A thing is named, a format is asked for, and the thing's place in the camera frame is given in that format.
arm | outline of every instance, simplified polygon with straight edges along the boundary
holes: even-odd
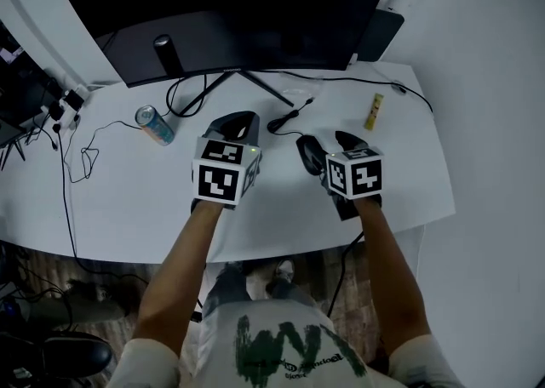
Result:
[[[354,201],[369,255],[371,294],[388,354],[415,337],[430,334],[420,289],[379,205]]]
[[[180,355],[222,209],[221,203],[197,204],[144,293],[133,338],[159,341]]]

soda can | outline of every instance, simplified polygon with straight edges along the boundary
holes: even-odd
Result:
[[[142,106],[135,114],[136,123],[161,146],[174,140],[174,131],[152,106]]]

wooden floor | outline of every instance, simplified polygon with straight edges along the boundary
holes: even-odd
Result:
[[[115,277],[89,274],[71,258],[30,250],[27,252],[29,258],[25,262],[27,268],[40,277],[54,282],[63,289],[66,289],[67,282],[71,279],[104,284],[109,287],[113,295],[130,308],[129,315],[116,322],[82,324],[76,327],[77,331],[94,334],[107,340],[115,352],[114,362],[105,374],[97,379],[98,385],[104,385],[109,378],[109,373],[115,368],[123,345],[130,339],[145,284],[135,278],[124,278],[120,282]],[[295,283],[312,295],[324,313],[327,313],[329,309],[330,299],[341,275],[341,252],[342,248],[333,248],[295,257]],[[149,280],[158,268],[158,265],[131,265],[88,260],[84,260],[83,263],[94,271],[113,271],[117,274],[135,273],[146,280]],[[270,272],[271,266],[276,265],[276,261],[265,260],[257,264],[261,264],[261,267],[256,269],[248,280],[249,292],[252,297],[263,295],[267,282],[263,276],[266,274],[264,272],[267,271],[267,266]],[[208,293],[208,289],[214,283],[215,276],[220,269],[221,265],[207,267],[200,294],[201,299]],[[29,281],[37,292],[49,287],[48,284],[32,275],[29,275]],[[259,288],[261,291],[255,291],[255,289],[252,291],[250,288]],[[366,362],[371,362],[376,357],[377,351],[380,350],[380,332],[371,301],[367,258],[363,243],[356,245],[347,256],[344,283],[337,296],[331,319],[337,333],[350,342]],[[192,337],[192,339],[186,339],[187,344],[184,344],[182,352],[182,384],[191,378],[190,373],[194,365],[192,355],[195,355],[195,350],[192,350],[192,345],[195,346],[199,327],[196,323],[191,323],[191,325],[188,337]]]

shoe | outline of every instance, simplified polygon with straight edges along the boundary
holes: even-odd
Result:
[[[295,275],[295,264],[292,259],[288,258],[287,260],[281,260],[276,266],[274,271],[274,277],[280,278],[291,283],[293,281],[293,276]]]

white cube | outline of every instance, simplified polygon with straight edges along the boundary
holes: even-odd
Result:
[[[382,191],[382,153],[375,147],[326,156],[331,191],[346,199],[373,196]]]
[[[260,158],[259,147],[198,137],[192,162],[193,195],[238,205],[255,182]]]

